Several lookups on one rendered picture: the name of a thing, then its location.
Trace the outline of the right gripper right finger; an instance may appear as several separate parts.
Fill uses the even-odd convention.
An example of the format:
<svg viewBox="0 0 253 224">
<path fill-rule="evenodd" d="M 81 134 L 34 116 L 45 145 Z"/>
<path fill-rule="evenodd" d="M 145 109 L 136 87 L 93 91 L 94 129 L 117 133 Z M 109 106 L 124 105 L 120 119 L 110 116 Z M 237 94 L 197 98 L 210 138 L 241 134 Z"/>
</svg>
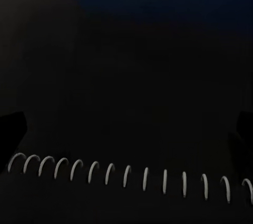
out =
<svg viewBox="0 0 253 224">
<path fill-rule="evenodd" d="M 253 153 L 253 113 L 241 111 L 236 129 Z"/>
</svg>

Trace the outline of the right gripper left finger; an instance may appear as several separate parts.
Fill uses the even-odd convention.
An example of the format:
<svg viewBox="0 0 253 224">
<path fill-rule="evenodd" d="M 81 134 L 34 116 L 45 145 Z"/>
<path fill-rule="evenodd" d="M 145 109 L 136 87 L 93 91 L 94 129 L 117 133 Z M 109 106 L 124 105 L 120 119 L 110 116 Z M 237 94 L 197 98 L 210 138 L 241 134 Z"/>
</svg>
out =
<svg viewBox="0 0 253 224">
<path fill-rule="evenodd" d="M 0 117 L 0 174 L 27 132 L 22 111 Z"/>
</svg>

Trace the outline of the notebook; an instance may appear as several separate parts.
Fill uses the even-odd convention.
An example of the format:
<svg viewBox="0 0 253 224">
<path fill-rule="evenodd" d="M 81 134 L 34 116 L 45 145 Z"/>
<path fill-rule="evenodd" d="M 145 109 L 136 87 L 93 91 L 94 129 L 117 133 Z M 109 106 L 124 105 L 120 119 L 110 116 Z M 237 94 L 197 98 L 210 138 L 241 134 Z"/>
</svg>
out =
<svg viewBox="0 0 253 224">
<path fill-rule="evenodd" d="M 253 224 L 248 178 L 237 186 L 226 176 L 218 183 L 204 173 L 198 181 L 163 175 L 17 153 L 0 174 L 0 224 Z"/>
</svg>

